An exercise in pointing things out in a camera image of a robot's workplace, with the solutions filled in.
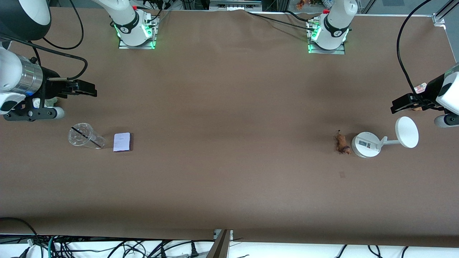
white floor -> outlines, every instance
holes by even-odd
[[[71,243],[68,246],[73,250],[104,250],[115,247],[120,242],[79,242]],[[148,254],[160,241],[146,241],[143,243]],[[198,253],[208,252],[212,242],[196,243]],[[282,244],[282,243],[249,243],[232,242],[230,244],[228,258],[335,258],[342,245],[319,245],[319,244]],[[18,257],[28,244],[4,244],[0,245],[0,258]],[[380,246],[381,256],[384,258],[400,258],[403,247]],[[76,252],[75,258],[107,258],[110,250],[104,252]],[[168,257],[178,257],[184,254],[191,254],[190,244],[182,245],[166,251]],[[119,248],[111,258],[121,258],[123,249]],[[375,258],[367,246],[349,245],[341,258]],[[404,258],[458,258],[459,248],[439,247],[410,247]],[[27,258],[41,258],[37,246],[30,249]],[[142,254],[135,252],[126,258],[142,258]]]

metal frame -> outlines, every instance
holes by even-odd
[[[365,8],[360,13],[367,14],[370,11],[370,9],[373,7],[373,5],[376,3],[376,1],[377,0],[370,0],[367,6],[365,6]]]
[[[290,0],[276,0],[277,1],[277,11],[287,10]]]
[[[263,11],[261,0],[210,0],[210,11],[232,11],[242,9],[246,11]]]
[[[227,258],[230,241],[231,230],[221,230],[206,258]]]
[[[184,10],[196,10],[195,0],[183,0],[182,6]]]
[[[449,0],[442,8],[435,12],[432,16],[435,26],[443,25],[445,23],[444,17],[457,5],[459,5],[459,0]]]

table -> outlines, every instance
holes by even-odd
[[[155,50],[119,50],[104,10],[79,12],[85,39],[68,53],[88,60],[81,79],[98,97],[62,100],[61,120],[0,121],[1,216],[50,235],[209,239],[231,228],[245,241],[459,242],[457,129],[437,128],[438,112],[390,112],[409,92],[395,52],[404,17],[355,17],[339,56],[308,54],[303,30],[244,11],[173,11]],[[51,13],[47,39],[77,42],[72,9]],[[408,23],[401,53],[416,84],[454,64],[429,17]],[[40,55],[61,76],[82,66]],[[419,128],[416,148],[370,160],[335,151],[337,130],[394,139],[401,116]],[[70,145],[80,122],[110,141],[131,132],[133,151]]]

brown toy figure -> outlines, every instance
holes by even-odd
[[[336,150],[338,150],[340,153],[347,153],[351,154],[351,147],[347,145],[346,137],[342,134],[339,133],[340,131],[338,130],[338,135],[336,136],[336,140],[338,141],[338,145],[336,147]]]
[[[298,3],[297,3],[297,10],[301,10],[303,9],[303,6],[306,4],[306,0],[300,0]]]

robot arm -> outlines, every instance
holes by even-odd
[[[110,15],[120,39],[129,46],[139,46],[153,36],[151,14],[134,10],[129,0],[92,0]]]
[[[357,14],[358,6],[355,0],[336,0],[328,14],[315,17],[319,25],[311,39],[326,50],[338,48],[346,39],[349,25]]]
[[[392,101],[392,114],[407,108],[421,107],[426,110],[428,108],[422,105],[425,103],[445,112],[434,120],[438,127],[459,126],[459,63],[418,91],[417,97],[408,93]]]
[[[138,46],[152,37],[151,14],[134,10],[129,0],[93,0],[110,14],[120,39],[130,46]],[[51,26],[46,0],[2,0],[0,33],[3,37],[23,41],[43,38]],[[94,84],[65,81],[54,71],[41,67],[29,59],[16,55],[0,45],[0,115],[6,120],[53,119],[63,117],[58,107],[45,108],[44,102],[67,95],[97,96]],[[40,107],[33,107],[33,99],[40,99]]]

